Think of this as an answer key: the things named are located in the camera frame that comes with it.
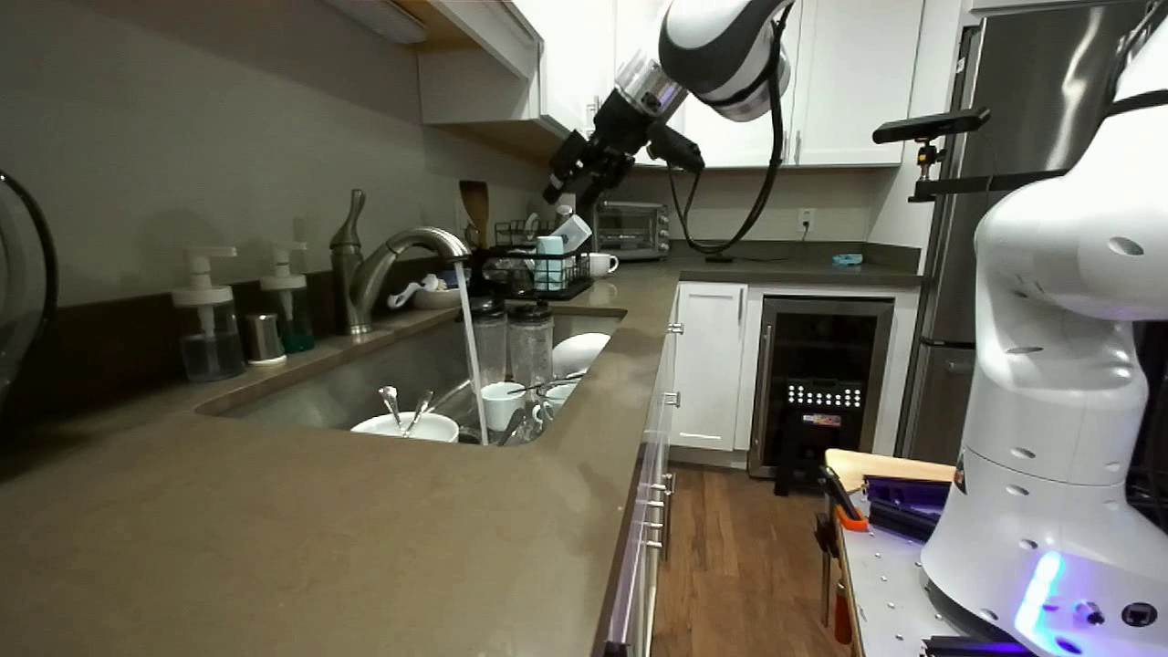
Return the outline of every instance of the kitchen sink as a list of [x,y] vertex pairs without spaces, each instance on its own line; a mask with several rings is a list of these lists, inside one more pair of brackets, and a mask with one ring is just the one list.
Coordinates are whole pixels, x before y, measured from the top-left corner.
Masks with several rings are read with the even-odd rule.
[[[555,342],[583,332],[614,332],[621,310],[552,310]],[[350,429],[368,416],[384,416],[379,385],[397,385],[402,411],[413,411],[422,394],[433,394],[433,411],[458,424],[458,440],[479,446],[479,410],[468,372],[462,326],[440,321],[419,334],[388,338],[361,357],[336,357],[311,372],[266,378],[254,389],[204,406],[206,416],[228,416],[266,427],[319,427]]]

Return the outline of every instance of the refrigerator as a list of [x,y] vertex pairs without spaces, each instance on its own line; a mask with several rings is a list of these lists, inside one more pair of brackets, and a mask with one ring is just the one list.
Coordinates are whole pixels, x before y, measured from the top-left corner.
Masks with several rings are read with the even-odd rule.
[[[979,16],[961,34],[951,108],[989,124],[944,143],[939,180],[1060,170],[1090,143],[1111,93],[1118,39],[1141,5],[1059,5]],[[896,452],[951,464],[975,376],[975,228],[1002,193],[933,200]]]

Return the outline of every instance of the water stream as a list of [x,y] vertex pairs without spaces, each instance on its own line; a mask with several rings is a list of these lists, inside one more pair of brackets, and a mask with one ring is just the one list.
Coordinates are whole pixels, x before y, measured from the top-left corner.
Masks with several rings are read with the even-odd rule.
[[473,315],[469,315],[469,284],[462,263],[451,267],[451,280],[458,284],[458,306],[462,306],[462,332],[468,332],[468,357],[469,357],[469,389],[473,389],[473,411],[479,411],[479,446],[490,446],[486,429],[486,410],[481,410],[481,372],[479,372],[479,338],[473,338]]

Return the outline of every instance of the dish soap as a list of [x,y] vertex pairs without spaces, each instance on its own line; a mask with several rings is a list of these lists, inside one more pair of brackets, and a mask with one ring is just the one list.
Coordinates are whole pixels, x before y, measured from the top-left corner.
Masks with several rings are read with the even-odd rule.
[[290,247],[272,252],[272,269],[260,276],[260,287],[266,292],[266,306],[277,315],[277,332],[283,342],[283,354],[300,354],[313,346],[313,326],[305,315],[305,276],[290,273]]
[[182,310],[179,351],[186,378],[225,378],[243,372],[243,346],[232,292],[211,280],[211,258],[232,258],[237,247],[189,252],[189,280],[170,300]]

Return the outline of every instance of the gray countertop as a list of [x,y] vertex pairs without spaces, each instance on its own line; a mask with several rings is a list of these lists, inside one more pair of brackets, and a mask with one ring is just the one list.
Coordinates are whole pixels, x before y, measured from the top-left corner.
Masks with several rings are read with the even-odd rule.
[[[565,301],[622,321],[531,446],[368,440],[199,411],[279,376],[270,368],[44,427],[0,460],[0,645],[593,654],[684,273],[622,267]],[[375,338],[426,321],[448,310],[402,315]],[[328,338],[283,372],[361,357],[375,338]]]

